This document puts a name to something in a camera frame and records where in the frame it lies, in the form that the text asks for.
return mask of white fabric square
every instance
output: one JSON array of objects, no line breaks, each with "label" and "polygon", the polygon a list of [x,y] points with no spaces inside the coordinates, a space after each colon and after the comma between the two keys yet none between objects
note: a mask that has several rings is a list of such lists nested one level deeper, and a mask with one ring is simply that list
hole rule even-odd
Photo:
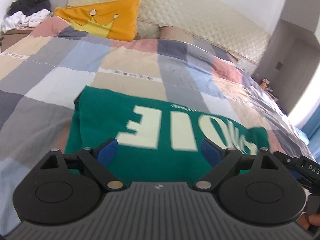
[{"label": "white fabric square", "polygon": [[73,101],[86,85],[91,84],[95,75],[95,72],[56,67],[26,97],[74,109]]},{"label": "white fabric square", "polygon": [[227,99],[213,97],[205,93],[201,93],[201,95],[211,114],[221,115],[241,123]]}]

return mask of black clothes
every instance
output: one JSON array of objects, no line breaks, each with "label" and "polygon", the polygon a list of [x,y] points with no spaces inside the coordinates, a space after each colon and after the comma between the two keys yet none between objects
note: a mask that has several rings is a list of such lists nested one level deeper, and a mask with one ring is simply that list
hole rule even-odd
[{"label": "black clothes", "polygon": [[11,16],[18,11],[22,11],[26,16],[30,16],[31,14],[41,11],[42,9],[51,11],[49,0],[17,0],[11,4],[7,15]]}]

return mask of human hand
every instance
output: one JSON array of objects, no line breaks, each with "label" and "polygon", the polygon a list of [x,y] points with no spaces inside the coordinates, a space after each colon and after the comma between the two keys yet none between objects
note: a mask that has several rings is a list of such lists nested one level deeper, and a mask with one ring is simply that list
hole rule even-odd
[{"label": "human hand", "polygon": [[310,225],[314,225],[316,227],[320,226],[320,214],[311,214],[308,219],[305,213],[303,213],[299,219],[298,224],[303,227],[305,230],[308,230]]}]

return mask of quilted headboard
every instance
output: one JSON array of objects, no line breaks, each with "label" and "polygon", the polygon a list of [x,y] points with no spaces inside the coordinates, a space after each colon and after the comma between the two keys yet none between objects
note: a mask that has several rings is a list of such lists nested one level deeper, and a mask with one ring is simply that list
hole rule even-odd
[{"label": "quilted headboard", "polygon": [[[68,0],[68,6],[107,0]],[[138,21],[174,26],[257,65],[270,35],[218,0],[141,0]]]}]

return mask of curtain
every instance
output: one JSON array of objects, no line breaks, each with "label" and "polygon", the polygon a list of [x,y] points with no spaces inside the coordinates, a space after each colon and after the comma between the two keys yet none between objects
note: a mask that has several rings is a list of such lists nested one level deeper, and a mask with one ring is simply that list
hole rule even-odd
[{"label": "curtain", "polygon": [[310,152],[318,163],[320,163],[320,106],[314,112],[302,131],[310,140],[308,145]]}]

